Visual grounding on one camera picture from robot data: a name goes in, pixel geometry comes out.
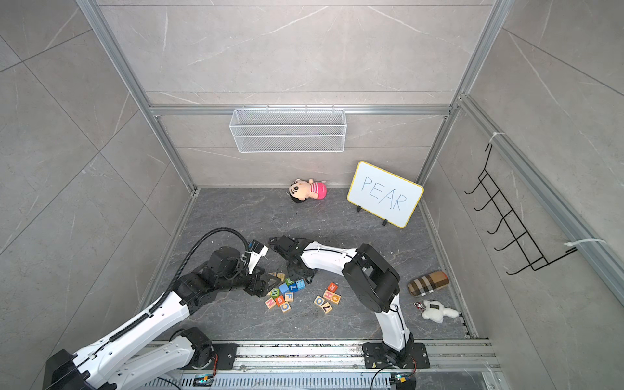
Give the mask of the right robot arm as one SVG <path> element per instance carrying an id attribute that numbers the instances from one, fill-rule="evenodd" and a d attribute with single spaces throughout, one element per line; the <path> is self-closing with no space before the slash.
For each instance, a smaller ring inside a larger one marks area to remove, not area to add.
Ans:
<path id="1" fill-rule="evenodd" d="M 400 276 L 371 245 L 340 249 L 301 237 L 281 236 L 271 238 L 269 246 L 286 260 L 290 279 L 310 282 L 317 271 L 344 276 L 358 300 L 375 313 L 382 341 L 362 347 L 369 366 L 404 368 L 413 362 L 414 337 L 401 310 Z"/>

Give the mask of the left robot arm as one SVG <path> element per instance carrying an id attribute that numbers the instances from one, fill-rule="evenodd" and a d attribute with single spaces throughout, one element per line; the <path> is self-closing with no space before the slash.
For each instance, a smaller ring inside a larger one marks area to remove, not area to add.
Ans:
<path id="1" fill-rule="evenodd" d="M 258 266 L 268 248 L 246 241 L 239 252 L 222 247 L 188 274 L 176 271 L 163 295 L 135 317 L 91 345 L 70 354 L 65 349 L 45 365 L 45 389 L 136 389 L 168 371 L 188 364 L 216 365 L 211 340 L 198 328 L 179 332 L 172 341 L 141 354 L 141 350 L 169 328 L 181 323 L 222 291 L 243 289 L 263 297 L 280 279 Z"/>

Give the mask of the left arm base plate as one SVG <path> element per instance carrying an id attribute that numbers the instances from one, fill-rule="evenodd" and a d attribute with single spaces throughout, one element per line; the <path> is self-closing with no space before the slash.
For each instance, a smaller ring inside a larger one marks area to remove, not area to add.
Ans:
<path id="1" fill-rule="evenodd" d="M 217 343 L 201 347 L 190 361 L 195 370 L 232 370 L 237 357 L 238 344 Z"/>

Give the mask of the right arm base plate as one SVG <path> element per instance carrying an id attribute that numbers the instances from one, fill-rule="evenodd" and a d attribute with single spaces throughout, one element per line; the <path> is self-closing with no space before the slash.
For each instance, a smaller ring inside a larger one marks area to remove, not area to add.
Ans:
<path id="1" fill-rule="evenodd" d="M 401 369 L 431 367 L 424 343 L 414 342 L 408 344 L 401 352 L 397 352 L 384 343 L 367 342 L 362 345 L 362 353 L 367 369 L 379 369 L 387 365 Z"/>

